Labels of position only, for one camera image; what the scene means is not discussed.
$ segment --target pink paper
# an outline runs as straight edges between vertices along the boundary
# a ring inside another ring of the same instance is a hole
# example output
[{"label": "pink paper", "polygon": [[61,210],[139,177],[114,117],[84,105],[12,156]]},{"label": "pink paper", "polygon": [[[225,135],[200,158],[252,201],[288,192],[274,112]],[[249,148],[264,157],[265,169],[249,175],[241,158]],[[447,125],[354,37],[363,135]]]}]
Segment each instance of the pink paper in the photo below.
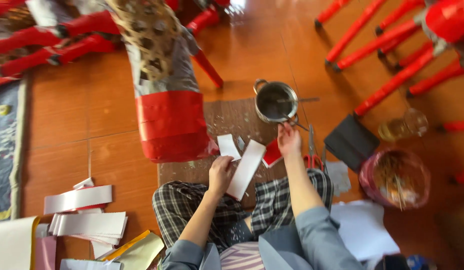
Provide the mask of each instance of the pink paper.
[{"label": "pink paper", "polygon": [[55,270],[55,236],[35,238],[35,269]]}]

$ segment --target hand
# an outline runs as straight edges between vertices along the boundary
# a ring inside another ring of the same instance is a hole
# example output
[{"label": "hand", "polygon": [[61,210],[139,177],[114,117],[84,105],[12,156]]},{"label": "hand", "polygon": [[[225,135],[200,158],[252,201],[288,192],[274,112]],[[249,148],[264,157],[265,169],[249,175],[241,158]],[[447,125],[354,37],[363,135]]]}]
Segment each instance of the hand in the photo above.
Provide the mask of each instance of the hand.
[{"label": "hand", "polygon": [[298,130],[295,130],[289,123],[285,122],[278,125],[278,149],[284,158],[289,156],[301,156],[302,139]]},{"label": "hand", "polygon": [[219,156],[208,171],[208,191],[218,198],[224,196],[231,183],[232,172],[229,164],[233,159],[232,156]]}]

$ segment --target plaid pants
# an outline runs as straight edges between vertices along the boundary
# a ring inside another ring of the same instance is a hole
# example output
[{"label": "plaid pants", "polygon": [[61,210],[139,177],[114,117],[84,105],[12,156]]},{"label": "plaid pants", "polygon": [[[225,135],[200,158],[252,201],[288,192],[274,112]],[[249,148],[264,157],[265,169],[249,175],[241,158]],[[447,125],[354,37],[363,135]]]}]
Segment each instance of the plaid pants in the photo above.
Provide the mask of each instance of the plaid pants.
[{"label": "plaid pants", "polygon": [[[318,169],[307,169],[307,175],[319,193],[322,201],[331,209],[334,185],[329,176]],[[199,207],[208,187],[199,183],[181,181],[168,182],[159,187],[152,198],[152,206],[158,227],[167,248],[179,239],[182,230]],[[287,177],[265,183],[255,184],[256,205],[252,212],[252,234],[257,240],[269,230],[294,223],[294,214]],[[224,196],[212,218],[208,242],[215,243],[218,252],[229,248],[223,237],[223,228],[236,223],[250,213],[241,208],[240,202]]]}]

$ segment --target red-handled scissors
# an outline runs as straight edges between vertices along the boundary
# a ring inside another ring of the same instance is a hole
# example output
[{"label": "red-handled scissors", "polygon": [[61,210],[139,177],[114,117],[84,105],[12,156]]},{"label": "red-handled scissors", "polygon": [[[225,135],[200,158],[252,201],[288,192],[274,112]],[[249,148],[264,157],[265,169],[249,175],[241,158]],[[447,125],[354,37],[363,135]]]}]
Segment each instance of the red-handled scissors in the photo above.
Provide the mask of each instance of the red-handled scissors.
[{"label": "red-handled scissors", "polygon": [[324,171],[324,164],[320,157],[316,154],[316,145],[314,143],[314,128],[309,125],[309,154],[303,157],[303,160],[307,162],[309,169],[319,169]]}]

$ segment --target person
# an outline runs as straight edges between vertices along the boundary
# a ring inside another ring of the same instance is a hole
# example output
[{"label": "person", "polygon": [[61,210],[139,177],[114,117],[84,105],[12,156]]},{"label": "person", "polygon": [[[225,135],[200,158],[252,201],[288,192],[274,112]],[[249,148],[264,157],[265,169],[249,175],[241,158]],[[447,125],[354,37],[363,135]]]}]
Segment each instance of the person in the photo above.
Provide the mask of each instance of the person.
[{"label": "person", "polygon": [[302,140],[288,123],[278,126],[287,177],[255,185],[252,214],[224,196],[230,156],[219,156],[209,187],[170,182],[152,203],[166,255],[163,270],[357,270],[330,217],[333,185],[319,169],[305,168]]}]

